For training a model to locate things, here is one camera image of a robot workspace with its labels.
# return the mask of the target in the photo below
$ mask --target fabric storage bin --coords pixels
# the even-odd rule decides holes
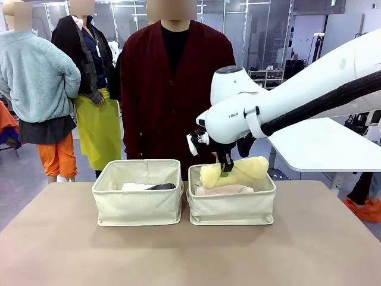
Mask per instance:
[[[269,175],[266,179],[253,181],[250,194],[197,196],[203,165],[189,168],[187,192],[190,206],[190,222],[194,225],[271,225],[276,187]]]
[[[175,189],[122,191],[125,183]],[[92,187],[100,226],[171,225],[180,222],[181,180],[177,160],[119,160],[108,163]]]

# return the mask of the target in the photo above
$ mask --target hand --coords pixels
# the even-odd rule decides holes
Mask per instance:
[[[98,104],[103,106],[105,104],[105,99],[102,97]]]

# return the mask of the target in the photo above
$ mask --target orange pants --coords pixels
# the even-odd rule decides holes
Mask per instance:
[[[78,174],[71,132],[59,143],[54,145],[37,144],[37,149],[46,175],[74,178]]]

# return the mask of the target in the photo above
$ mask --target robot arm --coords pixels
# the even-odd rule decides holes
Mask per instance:
[[[240,67],[218,70],[211,87],[212,107],[197,118],[206,132],[188,135],[193,154],[210,144],[224,171],[231,170],[235,144],[247,157],[264,138],[305,119],[381,109],[381,29],[356,38],[317,60],[280,86],[267,91]]]

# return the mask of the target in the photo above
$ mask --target maroon cardigan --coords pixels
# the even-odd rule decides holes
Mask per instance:
[[[213,74],[234,66],[224,34],[191,21],[177,73],[172,76],[160,21],[131,35],[121,56],[121,109],[129,159],[180,160],[183,175],[193,164],[215,163],[211,150],[194,157],[186,135],[210,108]]]

